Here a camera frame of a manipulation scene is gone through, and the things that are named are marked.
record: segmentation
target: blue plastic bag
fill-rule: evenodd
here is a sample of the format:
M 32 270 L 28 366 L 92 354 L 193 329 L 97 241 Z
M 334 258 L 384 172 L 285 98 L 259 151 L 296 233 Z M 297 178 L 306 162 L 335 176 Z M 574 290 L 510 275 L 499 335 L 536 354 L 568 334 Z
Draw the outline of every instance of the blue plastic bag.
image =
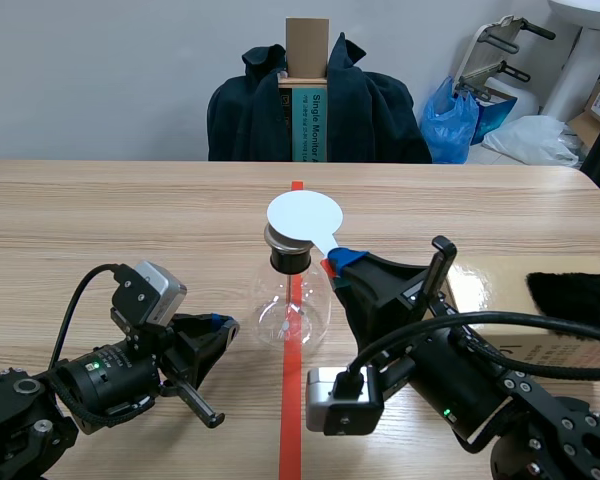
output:
M 464 163 L 478 123 L 478 104 L 471 94 L 453 98 L 453 80 L 447 78 L 424 107 L 420 125 L 433 163 Z

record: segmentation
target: dark blue coat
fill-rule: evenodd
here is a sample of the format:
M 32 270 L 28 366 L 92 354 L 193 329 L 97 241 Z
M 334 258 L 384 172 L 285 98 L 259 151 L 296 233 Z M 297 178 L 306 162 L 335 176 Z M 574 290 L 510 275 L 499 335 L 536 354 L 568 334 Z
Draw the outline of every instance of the dark blue coat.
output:
M 340 34 L 327 68 L 328 161 L 431 163 L 409 90 L 394 78 L 356 67 L 364 56 Z M 253 48 L 242 60 L 245 76 L 225 82 L 209 103 L 209 160 L 290 161 L 278 92 L 285 50 Z

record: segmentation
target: clear glass bottle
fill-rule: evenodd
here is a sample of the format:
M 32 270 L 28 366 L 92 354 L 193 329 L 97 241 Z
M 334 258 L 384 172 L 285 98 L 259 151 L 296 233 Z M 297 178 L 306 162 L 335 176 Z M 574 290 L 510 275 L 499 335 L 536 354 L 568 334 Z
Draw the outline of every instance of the clear glass bottle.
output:
M 271 256 L 251 286 L 252 330 L 275 349 L 292 342 L 312 351 L 327 333 L 331 318 L 329 279 L 319 263 L 311 262 L 311 242 L 283 237 L 270 225 L 265 241 Z

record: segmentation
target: red tape line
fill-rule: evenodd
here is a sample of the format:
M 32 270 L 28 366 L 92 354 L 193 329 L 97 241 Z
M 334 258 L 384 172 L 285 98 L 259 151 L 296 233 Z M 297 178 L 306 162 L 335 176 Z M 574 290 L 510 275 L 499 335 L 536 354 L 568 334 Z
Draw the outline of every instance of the red tape line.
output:
M 292 182 L 291 190 L 303 190 L 303 182 Z M 302 277 L 291 277 L 291 300 L 302 304 Z M 282 407 L 280 412 L 279 480 L 302 479 L 302 317 L 287 310 L 288 335 L 284 339 Z

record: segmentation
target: cable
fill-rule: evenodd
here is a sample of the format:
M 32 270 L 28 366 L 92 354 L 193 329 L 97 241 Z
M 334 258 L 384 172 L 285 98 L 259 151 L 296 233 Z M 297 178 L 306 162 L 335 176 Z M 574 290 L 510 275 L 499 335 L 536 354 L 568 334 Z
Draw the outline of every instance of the cable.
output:
M 78 305 L 78 300 L 80 300 L 80 296 L 82 292 L 84 292 L 85 288 L 91 280 L 93 280 L 96 275 L 102 272 L 115 272 L 118 269 L 117 264 L 104 264 L 99 267 L 94 268 L 89 273 L 87 273 L 84 278 L 80 281 L 78 286 L 76 287 L 75 292 L 73 292 L 73 296 L 71 297 L 71 301 L 67 306 L 67 311 L 64 314 L 64 318 L 62 319 L 62 325 L 60 325 L 60 331 L 58 332 L 58 337 L 56 338 L 56 345 L 53 347 L 53 353 L 51 354 L 51 361 L 49 362 L 49 370 L 51 370 L 55 364 L 58 362 L 60 358 L 60 352 L 62 352 L 62 345 L 64 345 L 64 339 L 67 336 L 67 331 L 69 330 L 69 324 L 71 323 L 71 317 L 73 316 L 73 312 Z
M 456 436 L 460 446 L 464 448 L 467 453 L 480 453 L 487 445 L 489 445 L 491 440 L 496 436 L 501 437 L 504 431 L 509 428 L 512 423 L 518 421 L 518 419 L 526 413 L 527 409 L 513 400 L 502 407 L 500 411 L 489 420 L 489 423 L 482 429 L 473 443 L 467 442 L 455 431 L 453 434 Z
M 60 397 L 60 400 L 62 400 L 62 403 L 64 403 L 67 406 L 67 408 L 71 411 L 71 413 L 73 413 L 75 416 L 80 418 L 82 421 L 91 423 L 92 425 L 96 425 L 99 427 L 111 428 L 111 427 L 115 427 L 116 425 L 126 423 L 130 420 L 133 420 L 138 415 L 143 414 L 144 412 L 149 410 L 151 407 L 153 407 L 156 403 L 153 398 L 149 398 L 147 403 L 145 403 L 144 405 L 141 405 L 140 407 L 138 407 L 137 409 L 135 409 L 129 413 L 124 413 L 122 415 L 114 415 L 111 417 L 107 417 L 104 415 L 97 415 L 95 413 L 91 413 L 89 410 L 84 408 L 80 403 L 78 403 L 75 398 L 73 398 L 73 395 L 71 395 L 71 392 L 69 391 L 69 389 L 64 386 L 64 384 L 62 383 L 62 380 L 60 380 L 60 378 L 57 376 L 56 373 L 49 372 L 47 374 L 47 380 L 48 380 L 49 385 L 51 386 L 52 390 L 56 393 L 56 395 L 58 395 L 58 397 Z
M 396 344 L 405 343 L 409 338 L 415 335 L 432 332 L 441 328 L 460 327 L 463 325 L 474 325 L 476 323 L 524 325 L 527 327 L 545 328 L 563 333 L 581 335 L 600 341 L 600 328 L 557 318 L 511 312 L 459 313 L 424 322 L 413 323 L 394 330 L 362 350 L 362 352 L 360 352 L 349 364 L 348 371 L 350 374 L 357 375 L 360 372 L 360 369 L 376 357 L 376 355 Z
M 474 341 L 470 344 L 471 349 L 481 357 L 502 365 L 510 370 L 524 372 L 537 377 L 556 378 L 558 380 L 579 380 L 600 382 L 600 368 L 574 368 L 574 367 L 550 367 L 547 365 L 534 365 L 532 363 L 520 362 L 507 358 L 500 353 L 495 353 L 481 343 Z

